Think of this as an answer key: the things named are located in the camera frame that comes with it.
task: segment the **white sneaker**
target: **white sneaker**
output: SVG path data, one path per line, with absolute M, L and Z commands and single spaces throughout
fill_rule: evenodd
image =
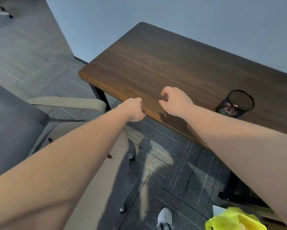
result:
M 157 218 L 157 224 L 159 223 L 169 223 L 172 225 L 172 214 L 170 209 L 165 207 L 161 210 Z

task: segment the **chair armrest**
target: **chair armrest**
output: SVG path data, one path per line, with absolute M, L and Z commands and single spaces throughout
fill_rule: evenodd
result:
M 26 101 L 32 105 L 94 109 L 102 113 L 106 110 L 106 103 L 98 99 L 46 96 Z

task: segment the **wall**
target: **wall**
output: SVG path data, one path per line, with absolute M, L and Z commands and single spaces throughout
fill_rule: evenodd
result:
M 91 61 L 139 22 L 287 73 L 287 0 L 47 0 L 73 54 Z

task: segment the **yellow plastic bag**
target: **yellow plastic bag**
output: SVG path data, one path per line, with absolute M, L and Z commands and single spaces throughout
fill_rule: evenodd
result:
M 246 214 L 238 207 L 228 207 L 205 223 L 206 230 L 243 230 L 244 226 L 247 230 L 267 230 L 256 216 Z

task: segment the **fist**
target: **fist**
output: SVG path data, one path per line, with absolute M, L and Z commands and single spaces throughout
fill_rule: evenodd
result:
M 143 105 L 142 98 L 129 98 L 128 100 L 125 100 L 122 104 L 118 106 L 123 112 L 126 113 L 128 117 L 128 121 L 131 122 L 138 122 L 144 119 L 146 116 L 141 107 Z
M 183 118 L 188 107 L 193 105 L 192 100 L 182 90 L 166 86 L 161 95 L 166 95 L 168 101 L 159 100 L 161 107 L 170 115 Z

